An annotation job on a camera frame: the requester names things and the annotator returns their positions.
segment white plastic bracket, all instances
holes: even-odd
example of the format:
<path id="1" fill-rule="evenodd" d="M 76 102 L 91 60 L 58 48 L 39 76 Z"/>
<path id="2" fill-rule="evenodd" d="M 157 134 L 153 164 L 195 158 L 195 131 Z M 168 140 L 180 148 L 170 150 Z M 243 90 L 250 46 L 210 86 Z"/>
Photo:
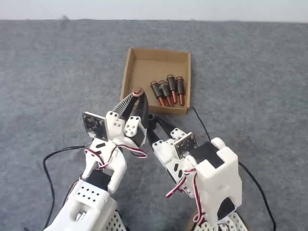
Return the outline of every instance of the white plastic bracket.
<path id="1" fill-rule="evenodd" d="M 131 116 L 125 124 L 124 133 L 128 137 L 134 137 L 137 134 L 137 129 L 141 119 L 139 116 Z"/>

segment white robotic arm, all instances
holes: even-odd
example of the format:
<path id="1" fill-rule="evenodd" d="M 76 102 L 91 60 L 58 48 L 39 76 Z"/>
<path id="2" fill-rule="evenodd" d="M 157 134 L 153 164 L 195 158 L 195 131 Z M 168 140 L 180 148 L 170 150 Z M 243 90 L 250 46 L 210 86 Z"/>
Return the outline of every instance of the white robotic arm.
<path id="1" fill-rule="evenodd" d="M 142 153 L 140 158 L 146 157 L 138 148 L 146 140 L 148 114 L 142 89 L 133 90 L 106 117 L 82 114 L 86 131 L 93 138 L 85 149 L 86 167 L 45 231 L 126 231 L 110 194 L 116 192 L 127 168 L 122 148 Z"/>
<path id="2" fill-rule="evenodd" d="M 242 203 L 237 155 L 220 138 L 197 146 L 193 133 L 187 134 L 157 116 L 150 118 L 148 140 L 176 183 L 166 197 L 179 190 L 196 200 L 198 214 L 193 219 L 194 230 L 236 228 L 239 224 L 239 228 L 242 226 L 241 230 L 245 231 L 245 225 L 235 213 Z M 167 133 L 168 140 L 163 141 L 154 133 L 156 123 Z"/>

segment cardboard box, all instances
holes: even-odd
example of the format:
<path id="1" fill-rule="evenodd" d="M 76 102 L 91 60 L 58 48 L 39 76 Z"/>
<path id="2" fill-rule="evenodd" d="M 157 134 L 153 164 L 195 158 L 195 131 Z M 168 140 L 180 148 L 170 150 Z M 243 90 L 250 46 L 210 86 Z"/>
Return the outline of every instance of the cardboard box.
<path id="1" fill-rule="evenodd" d="M 162 107 L 155 98 L 150 83 L 166 79 L 168 74 L 182 76 L 185 85 L 185 104 Z M 188 52 L 130 48 L 126 59 L 121 100 L 134 87 L 142 87 L 147 95 L 151 112 L 185 114 L 191 98 L 191 54 Z"/>

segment copper tip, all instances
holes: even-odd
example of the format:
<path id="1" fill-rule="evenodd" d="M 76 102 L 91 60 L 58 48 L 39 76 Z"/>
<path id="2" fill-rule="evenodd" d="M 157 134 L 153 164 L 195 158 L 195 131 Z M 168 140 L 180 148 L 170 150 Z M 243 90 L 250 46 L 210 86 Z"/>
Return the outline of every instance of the copper tip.
<path id="1" fill-rule="evenodd" d="M 167 78 L 174 77 L 174 75 L 167 75 Z"/>
<path id="2" fill-rule="evenodd" d="M 172 103 L 172 100 L 171 100 L 170 96 L 167 96 L 166 98 L 167 98 L 169 107 L 173 107 L 173 103 Z"/>
<path id="3" fill-rule="evenodd" d="M 141 96 L 143 93 L 144 93 L 144 90 L 141 87 L 133 88 L 133 92 L 132 92 L 133 96 L 138 97 L 138 96 Z"/>
<path id="4" fill-rule="evenodd" d="M 183 106 L 184 105 L 184 95 L 179 94 L 179 97 L 180 97 L 180 105 Z"/>
<path id="5" fill-rule="evenodd" d="M 160 80 L 158 83 L 159 83 L 159 84 L 162 84 L 162 83 L 167 83 L 167 82 L 164 81 L 164 80 Z"/>
<path id="6" fill-rule="evenodd" d="M 158 97 L 158 100 L 159 100 L 160 104 L 161 104 L 163 107 L 166 106 L 166 105 L 165 105 L 165 102 L 164 102 L 164 100 L 163 100 L 163 98 L 162 98 L 161 96 Z"/>
<path id="7" fill-rule="evenodd" d="M 175 90 L 172 91 L 173 103 L 176 104 L 178 102 L 177 93 Z"/>

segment black cable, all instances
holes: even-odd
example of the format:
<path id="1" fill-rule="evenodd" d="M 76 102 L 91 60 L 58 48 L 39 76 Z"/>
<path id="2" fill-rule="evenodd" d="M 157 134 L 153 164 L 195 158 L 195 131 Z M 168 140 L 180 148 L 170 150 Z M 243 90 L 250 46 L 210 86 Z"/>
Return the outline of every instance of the black cable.
<path id="1" fill-rule="evenodd" d="M 265 206 L 266 206 L 266 209 L 269 213 L 269 216 L 270 216 L 270 219 L 271 221 L 273 222 L 273 230 L 275 231 L 276 230 L 276 221 L 273 217 L 273 214 L 271 213 L 271 210 L 270 210 L 270 207 L 269 207 L 269 204 L 268 204 L 268 201 L 266 199 L 266 196 L 265 196 L 265 193 L 261 187 L 261 185 L 259 184 L 259 182 L 256 180 L 256 178 L 254 177 L 254 175 L 252 175 L 252 173 L 248 170 L 248 168 L 242 163 L 239 161 L 239 166 L 241 166 L 246 172 L 247 174 L 250 176 L 250 178 L 253 180 L 253 182 L 256 184 L 256 186 L 258 187 L 258 189 L 260 190 L 260 193 L 263 197 L 263 200 L 264 200 L 264 203 L 265 203 Z"/>
<path id="2" fill-rule="evenodd" d="M 205 125 L 204 125 L 202 119 L 199 117 L 199 114 L 197 113 L 197 111 L 196 111 L 196 109 L 194 108 L 194 106 L 192 106 L 192 108 L 193 108 L 194 112 L 196 113 L 196 116 L 198 117 L 200 123 L 202 124 L 202 127 L 204 128 L 205 133 L 207 134 L 207 137 L 208 137 L 209 141 L 211 142 L 210 135 L 208 134 L 207 129 L 206 129 L 206 127 L 205 127 Z"/>
<path id="3" fill-rule="evenodd" d="M 201 124 L 202 124 L 202 126 L 203 126 L 203 128 L 204 128 L 204 130 L 205 130 L 205 132 L 206 132 L 206 134 L 207 134 L 207 136 L 208 136 L 208 138 L 209 138 L 209 140 L 211 141 L 210 136 L 209 136 L 209 134 L 208 134 L 208 132 L 207 132 L 207 130 L 206 130 L 206 128 L 205 128 L 205 126 L 204 126 L 202 120 L 200 119 L 200 117 L 199 117 L 199 115 L 198 115 L 196 109 L 195 109 L 194 107 L 192 107 L 192 108 L 193 108 L 194 112 L 196 113 L 198 119 L 200 120 L 200 122 L 201 122 Z M 248 170 L 248 168 L 247 168 L 244 164 L 242 164 L 242 162 L 240 162 L 240 161 L 239 161 L 239 166 L 241 166 L 241 167 L 247 172 L 247 174 L 250 176 L 250 178 L 253 180 L 253 182 L 254 182 L 254 183 L 256 184 L 256 186 L 258 187 L 258 189 L 259 189 L 259 191 L 260 191 L 260 193 L 261 193 L 261 195 L 262 195 L 262 197 L 263 197 L 263 201 L 264 201 L 265 206 L 266 206 L 266 209 L 267 209 L 267 211 L 268 211 L 268 213 L 269 213 L 270 219 L 271 219 L 271 221 L 273 222 L 273 230 L 276 231 L 276 221 L 275 221 L 275 219 L 274 219 L 274 217 L 273 217 L 273 214 L 271 213 L 271 210 L 270 210 L 268 201 L 267 201 L 267 199 L 266 199 L 265 193 L 264 193 L 264 191 L 263 191 L 261 185 L 260 185 L 259 182 L 256 180 L 256 178 L 254 177 L 254 175 L 252 175 L 252 173 Z"/>
<path id="4" fill-rule="evenodd" d="M 48 214 L 48 217 L 47 217 L 47 220 L 46 220 L 46 223 L 45 223 L 45 226 L 44 226 L 44 229 L 47 228 L 48 224 L 49 224 L 49 221 L 50 221 L 50 218 L 51 218 L 51 215 L 52 215 L 52 211 L 53 211 L 53 207 L 54 207 L 54 188 L 53 188 L 53 184 L 52 184 L 52 180 L 50 178 L 50 175 L 49 175 L 49 172 L 48 172 L 48 169 L 46 167 L 46 161 L 54 156 L 55 154 L 57 153 L 61 153 L 61 152 L 65 152 L 65 151 L 68 151 L 68 150 L 76 150 L 76 149 L 80 149 L 80 148 L 86 148 L 88 145 L 81 145 L 81 146 L 71 146 L 71 147 L 67 147 L 67 148 L 63 148 L 63 149 L 60 149 L 60 150 L 57 150 L 53 153 L 50 153 L 49 155 L 47 155 L 44 159 L 43 159 L 43 167 L 44 167 L 44 171 L 45 171 L 45 174 L 46 174 L 46 177 L 47 177 L 47 180 L 48 180 L 48 183 L 50 185 L 50 190 L 51 190 L 51 197 L 52 197 L 52 204 L 51 204 L 51 208 L 50 208 L 50 211 L 49 211 L 49 214 Z"/>

